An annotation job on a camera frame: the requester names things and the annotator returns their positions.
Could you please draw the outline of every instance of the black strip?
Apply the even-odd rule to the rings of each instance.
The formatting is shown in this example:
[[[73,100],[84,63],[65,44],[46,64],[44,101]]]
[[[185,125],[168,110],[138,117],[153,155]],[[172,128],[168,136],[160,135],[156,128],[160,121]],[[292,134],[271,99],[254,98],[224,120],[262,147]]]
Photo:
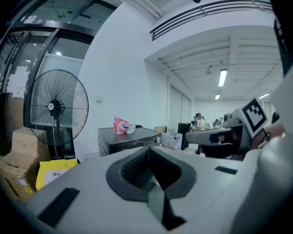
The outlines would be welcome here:
[[[84,15],[84,14],[80,14],[79,16],[81,16],[81,17],[83,17],[83,18],[88,18],[88,19],[91,18],[90,16],[87,16],[87,15]]]
[[[221,172],[224,172],[224,173],[227,173],[227,174],[232,174],[232,175],[235,175],[236,172],[238,171],[238,170],[231,169],[231,168],[227,168],[227,167],[223,167],[223,166],[217,166],[215,168],[215,170],[221,171]]]
[[[93,36],[95,37],[96,32],[92,29],[85,28],[82,26],[78,26],[72,23],[60,22],[60,21],[52,21],[47,20],[43,25],[37,24],[27,24],[22,21],[15,22],[12,27],[12,30],[41,30],[41,31],[54,31],[55,29],[63,29],[68,30],[74,33],[80,33],[83,35]]]
[[[88,2],[86,2],[83,6],[81,6],[77,11],[75,11],[72,14],[71,19],[69,20],[68,23],[71,23],[73,20],[75,20],[77,17],[79,17],[82,12],[84,12],[86,9],[88,9],[90,6],[92,6],[94,4],[96,0],[89,0]]]
[[[4,178],[5,181],[8,183],[9,187],[11,188],[11,190],[14,192],[14,194],[17,196],[17,197],[20,197],[20,195],[15,191],[14,187],[11,185],[10,181],[7,179],[7,178]]]
[[[79,190],[65,188],[53,202],[38,216],[38,218],[51,227],[55,227],[63,217],[69,206],[75,200]]]

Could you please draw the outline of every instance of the black slot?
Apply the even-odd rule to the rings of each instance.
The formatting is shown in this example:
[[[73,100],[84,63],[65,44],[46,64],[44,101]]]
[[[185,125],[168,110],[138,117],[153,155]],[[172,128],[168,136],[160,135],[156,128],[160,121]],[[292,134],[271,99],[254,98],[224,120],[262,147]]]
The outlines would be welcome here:
[[[38,218],[54,228],[75,200],[78,193],[79,191],[74,188],[65,188]]]
[[[91,19],[91,17],[90,17],[90,16],[87,16],[87,15],[85,15],[85,14],[81,14],[80,16],[81,16],[81,17],[84,17],[84,18]]]
[[[221,172],[224,172],[224,173],[227,173],[227,174],[232,174],[232,175],[235,175],[236,172],[238,171],[238,170],[231,169],[231,168],[227,168],[227,167],[223,167],[223,166],[217,166],[215,168],[215,170],[218,170],[218,171],[221,171]]]

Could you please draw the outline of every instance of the floor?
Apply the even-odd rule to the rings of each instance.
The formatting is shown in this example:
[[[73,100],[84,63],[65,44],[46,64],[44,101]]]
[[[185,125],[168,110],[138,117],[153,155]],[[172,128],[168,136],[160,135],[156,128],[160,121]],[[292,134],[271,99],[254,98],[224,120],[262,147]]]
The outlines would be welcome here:
[[[189,144],[189,147],[186,147],[183,152],[190,155],[197,155],[195,152],[197,151],[198,144]]]

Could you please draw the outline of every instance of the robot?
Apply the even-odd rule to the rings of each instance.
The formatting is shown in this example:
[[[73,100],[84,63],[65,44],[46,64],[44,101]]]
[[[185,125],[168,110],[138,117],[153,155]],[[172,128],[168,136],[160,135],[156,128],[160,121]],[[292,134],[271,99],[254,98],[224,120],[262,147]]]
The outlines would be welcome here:
[[[261,150],[248,151],[267,122],[255,99],[226,115],[224,128],[187,134],[189,142],[217,146],[240,133],[243,161],[162,147],[125,150],[57,178],[26,204],[26,217],[68,234],[256,232],[293,192],[293,107],[286,106],[293,106],[293,67],[271,98],[287,133]]]

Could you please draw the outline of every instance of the standing fan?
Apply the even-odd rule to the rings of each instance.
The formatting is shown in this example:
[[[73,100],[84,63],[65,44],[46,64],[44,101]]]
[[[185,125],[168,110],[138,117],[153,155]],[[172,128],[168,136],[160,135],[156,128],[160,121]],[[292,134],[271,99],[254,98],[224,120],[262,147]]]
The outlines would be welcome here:
[[[88,97],[72,73],[47,71],[34,81],[28,94],[24,115],[29,116],[30,128],[41,142],[63,146],[81,132],[88,117]]]

